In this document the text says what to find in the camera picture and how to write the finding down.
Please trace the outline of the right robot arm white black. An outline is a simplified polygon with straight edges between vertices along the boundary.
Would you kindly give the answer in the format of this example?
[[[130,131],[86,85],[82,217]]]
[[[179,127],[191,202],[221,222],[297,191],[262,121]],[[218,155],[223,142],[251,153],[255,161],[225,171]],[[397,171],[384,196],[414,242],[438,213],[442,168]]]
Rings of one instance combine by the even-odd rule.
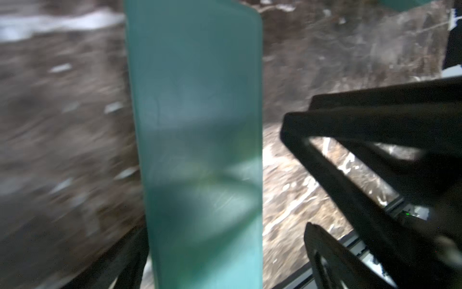
[[[337,140],[398,198],[379,207],[310,137]],[[462,4],[449,17],[442,78],[317,95],[285,115],[283,144],[354,228],[342,244],[308,223],[301,270],[284,289],[459,289],[462,286]]]

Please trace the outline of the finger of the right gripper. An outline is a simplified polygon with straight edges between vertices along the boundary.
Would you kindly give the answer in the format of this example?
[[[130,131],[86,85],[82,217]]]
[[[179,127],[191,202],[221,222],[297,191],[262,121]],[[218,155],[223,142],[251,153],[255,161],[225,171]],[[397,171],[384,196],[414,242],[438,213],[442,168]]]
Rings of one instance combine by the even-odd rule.
[[[396,289],[462,286],[458,110],[288,113],[280,138]]]
[[[392,85],[312,97],[309,110],[339,107],[375,107],[405,104],[460,102],[462,78],[452,77],[432,81]]]

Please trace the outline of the dark green pencil case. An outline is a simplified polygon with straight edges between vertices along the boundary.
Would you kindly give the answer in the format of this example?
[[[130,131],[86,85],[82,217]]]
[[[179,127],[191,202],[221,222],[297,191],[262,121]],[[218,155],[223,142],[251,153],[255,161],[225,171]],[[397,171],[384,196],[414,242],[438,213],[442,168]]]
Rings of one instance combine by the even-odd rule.
[[[379,0],[379,3],[396,12],[405,12],[415,7],[420,7],[432,2],[432,0]]]
[[[260,289],[260,14],[239,1],[126,1],[158,289]]]

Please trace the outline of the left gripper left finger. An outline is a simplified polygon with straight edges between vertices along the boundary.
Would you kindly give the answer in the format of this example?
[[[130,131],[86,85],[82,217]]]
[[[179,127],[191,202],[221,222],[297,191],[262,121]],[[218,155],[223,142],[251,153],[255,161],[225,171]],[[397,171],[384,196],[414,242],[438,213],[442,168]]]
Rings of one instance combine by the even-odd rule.
[[[63,289],[139,289],[148,254],[147,227],[134,228]]]

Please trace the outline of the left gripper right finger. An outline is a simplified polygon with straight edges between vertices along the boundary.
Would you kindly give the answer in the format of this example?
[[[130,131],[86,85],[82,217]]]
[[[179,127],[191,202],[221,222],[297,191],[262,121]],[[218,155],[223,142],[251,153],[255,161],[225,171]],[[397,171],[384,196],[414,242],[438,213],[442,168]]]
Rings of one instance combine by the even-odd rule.
[[[304,244],[319,289],[391,289],[323,227],[307,223]]]

